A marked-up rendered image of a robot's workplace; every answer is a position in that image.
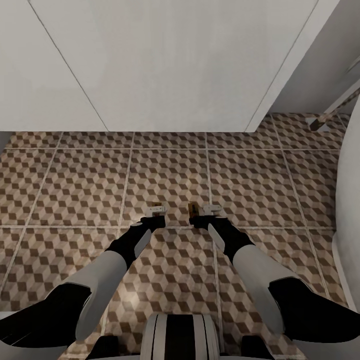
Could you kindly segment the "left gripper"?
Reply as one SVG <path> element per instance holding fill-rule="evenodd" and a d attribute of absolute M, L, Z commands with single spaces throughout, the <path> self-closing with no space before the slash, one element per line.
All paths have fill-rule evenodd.
<path fill-rule="evenodd" d="M 154 231 L 156 229 L 165 228 L 166 222 L 165 222 L 165 216 L 155 216 L 155 217 L 142 217 L 140 219 L 141 221 L 151 221 L 154 225 Z"/>

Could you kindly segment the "robot trunk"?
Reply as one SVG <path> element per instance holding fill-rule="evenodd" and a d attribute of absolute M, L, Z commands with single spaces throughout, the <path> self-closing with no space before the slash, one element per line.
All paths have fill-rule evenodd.
<path fill-rule="evenodd" d="M 151 314 L 140 360 L 220 360 L 213 319 L 209 314 Z"/>

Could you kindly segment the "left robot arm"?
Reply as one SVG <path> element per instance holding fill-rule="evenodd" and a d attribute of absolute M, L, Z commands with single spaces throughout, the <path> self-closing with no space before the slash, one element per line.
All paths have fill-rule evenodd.
<path fill-rule="evenodd" d="M 58 360 L 97 327 L 133 261 L 156 229 L 165 228 L 166 206 L 146 208 L 108 249 L 61 281 L 43 301 L 0 320 L 0 360 Z"/>

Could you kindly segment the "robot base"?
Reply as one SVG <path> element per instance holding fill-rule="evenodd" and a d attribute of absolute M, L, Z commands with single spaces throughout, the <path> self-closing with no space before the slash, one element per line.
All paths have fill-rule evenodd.
<path fill-rule="evenodd" d="M 260 336 L 243 336 L 241 356 L 219 353 L 220 360 L 276 360 Z M 141 353 L 119 356 L 117 336 L 101 336 L 85 360 L 140 360 Z"/>

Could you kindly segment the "mousetrap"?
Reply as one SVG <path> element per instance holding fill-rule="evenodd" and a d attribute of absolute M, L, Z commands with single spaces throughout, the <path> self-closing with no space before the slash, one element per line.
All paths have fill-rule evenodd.
<path fill-rule="evenodd" d="M 188 203 L 189 218 L 199 215 L 198 203 Z"/>
<path fill-rule="evenodd" d="M 162 203 L 161 202 L 154 202 L 152 203 L 152 207 L 158 207 L 161 206 Z M 155 213 L 155 216 L 160 216 L 160 213 Z"/>

